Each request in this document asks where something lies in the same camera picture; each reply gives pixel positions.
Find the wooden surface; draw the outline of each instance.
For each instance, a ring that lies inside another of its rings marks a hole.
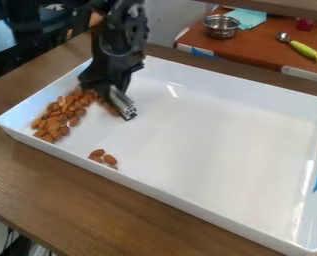
[[[224,14],[231,10],[219,8],[213,14]],[[234,38],[216,40],[204,34],[201,21],[195,23],[190,30],[176,40],[177,44],[186,44],[207,50],[216,55],[241,63],[280,71],[289,66],[317,73],[317,61],[305,58],[290,45],[276,40],[278,31],[285,31],[291,39],[302,42],[317,51],[317,23],[311,32],[296,29],[294,18],[268,17],[267,21],[251,30],[237,30]]]
[[[83,34],[0,78],[0,114],[90,57]],[[317,83],[148,46],[153,56],[317,95]],[[0,129],[0,221],[59,255],[272,256],[270,249],[15,141]]]
[[[317,0],[196,0],[317,20]]]

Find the white tray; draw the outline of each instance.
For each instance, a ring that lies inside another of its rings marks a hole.
[[[148,57],[128,95],[139,115],[96,103],[52,145],[31,120],[76,86],[84,63],[0,116],[16,140],[287,255],[317,251],[317,97]],[[104,148],[119,171],[87,159]]]

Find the white wall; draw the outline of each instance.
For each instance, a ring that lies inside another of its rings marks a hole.
[[[185,26],[209,8],[208,4],[192,0],[146,0],[145,6],[151,30],[149,42],[169,47]]]

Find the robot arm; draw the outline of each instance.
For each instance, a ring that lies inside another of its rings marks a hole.
[[[144,67],[143,47],[147,39],[144,0],[0,0],[4,18],[13,31],[40,31],[38,9],[42,4],[87,6],[104,15],[92,34],[93,61],[79,80],[82,88],[94,88],[129,120],[136,115],[125,92],[133,72]]]

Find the metal bowl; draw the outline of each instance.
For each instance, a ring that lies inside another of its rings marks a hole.
[[[240,22],[238,20],[220,14],[208,16],[203,19],[205,34],[216,39],[232,38],[239,24]]]

